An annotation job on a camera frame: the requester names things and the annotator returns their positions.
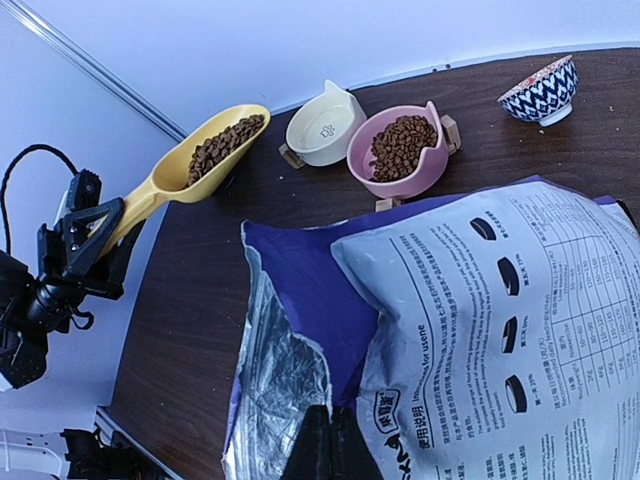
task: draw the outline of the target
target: yellow scoop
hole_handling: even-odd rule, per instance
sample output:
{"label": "yellow scoop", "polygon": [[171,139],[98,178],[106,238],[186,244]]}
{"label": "yellow scoop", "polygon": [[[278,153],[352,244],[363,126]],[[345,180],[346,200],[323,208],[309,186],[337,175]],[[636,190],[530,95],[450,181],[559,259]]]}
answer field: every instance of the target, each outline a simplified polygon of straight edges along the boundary
{"label": "yellow scoop", "polygon": [[[218,135],[225,128],[251,115],[264,115],[262,128],[204,177],[185,188],[189,180],[189,164],[196,147],[202,145],[206,139]],[[260,105],[238,105],[219,113],[185,138],[157,163],[142,185],[124,199],[124,216],[102,253],[109,252],[136,224],[149,218],[165,203],[170,201],[196,203],[211,196],[255,139],[264,132],[270,120],[271,113]]]}

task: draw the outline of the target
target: dark wooden table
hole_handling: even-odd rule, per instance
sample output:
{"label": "dark wooden table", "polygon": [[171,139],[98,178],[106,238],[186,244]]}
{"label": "dark wooden table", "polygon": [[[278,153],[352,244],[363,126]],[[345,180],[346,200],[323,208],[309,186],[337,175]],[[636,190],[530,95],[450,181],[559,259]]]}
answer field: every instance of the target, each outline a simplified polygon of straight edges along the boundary
{"label": "dark wooden table", "polygon": [[[459,124],[463,150],[428,196],[541,174],[590,196],[623,199],[640,218],[640,50],[575,55],[574,111],[541,131],[496,98],[553,57],[438,72],[355,92],[367,114],[431,99]],[[110,412],[187,479],[222,479],[227,407],[249,293],[240,222],[323,225],[370,213],[375,198],[345,162],[295,171],[278,155],[293,112],[272,125],[224,191],[168,210],[129,329]]]}

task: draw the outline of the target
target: pet bowl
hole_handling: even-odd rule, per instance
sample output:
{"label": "pet bowl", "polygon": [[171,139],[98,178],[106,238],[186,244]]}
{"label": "pet bowl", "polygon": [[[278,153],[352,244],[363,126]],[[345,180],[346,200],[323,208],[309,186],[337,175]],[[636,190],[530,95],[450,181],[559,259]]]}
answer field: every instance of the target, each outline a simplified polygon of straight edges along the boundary
{"label": "pet bowl", "polygon": [[[371,152],[373,137],[404,115],[425,117],[438,132],[438,142],[433,148],[422,149],[418,166],[411,175],[393,182],[373,182],[370,180],[374,173],[370,163],[375,160]],[[426,107],[413,105],[393,107],[374,115],[355,133],[347,152],[347,165],[353,176],[380,198],[411,198],[420,195],[438,181],[447,167],[448,160],[449,149],[433,102],[428,102]]]}
{"label": "pet bowl", "polygon": [[498,102],[512,117],[548,127],[571,113],[578,89],[578,71],[567,55],[523,80]]}
{"label": "pet bowl", "polygon": [[366,119],[356,97],[327,80],[324,93],[289,122],[287,145],[309,165],[331,165],[347,156],[351,137]]}

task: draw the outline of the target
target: blue and white patterned bowl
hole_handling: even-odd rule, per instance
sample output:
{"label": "blue and white patterned bowl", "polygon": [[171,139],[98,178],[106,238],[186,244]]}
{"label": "blue and white patterned bowl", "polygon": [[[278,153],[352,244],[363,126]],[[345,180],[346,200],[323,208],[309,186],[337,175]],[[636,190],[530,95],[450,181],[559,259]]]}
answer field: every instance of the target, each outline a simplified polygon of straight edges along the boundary
{"label": "blue and white patterned bowl", "polygon": [[578,89],[578,71],[567,55],[520,82],[498,102],[512,117],[548,127],[572,111],[571,100]]}

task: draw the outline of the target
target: white backdrop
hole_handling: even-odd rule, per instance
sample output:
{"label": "white backdrop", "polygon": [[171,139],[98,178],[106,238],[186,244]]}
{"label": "white backdrop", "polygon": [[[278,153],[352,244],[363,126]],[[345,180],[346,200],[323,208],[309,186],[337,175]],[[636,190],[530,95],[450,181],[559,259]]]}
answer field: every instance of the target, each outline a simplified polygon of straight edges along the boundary
{"label": "white backdrop", "polygon": [[[193,130],[221,109],[514,52],[640,41],[640,1],[26,0]],[[532,72],[523,72],[523,76]]]}
{"label": "white backdrop", "polygon": [[[0,10],[0,172],[32,143],[49,143],[78,168],[98,173],[103,199],[126,195],[174,141],[115,99],[15,19]],[[71,175],[53,155],[35,153],[17,167],[7,204],[13,255],[36,267],[36,232],[55,218]],[[87,301],[96,314],[88,332],[50,335],[44,379],[0,394],[0,428],[31,432],[92,429],[97,405],[109,404],[133,303],[161,214],[137,244],[126,295]],[[0,227],[0,248],[4,232]],[[0,478],[51,478],[24,473]]]}

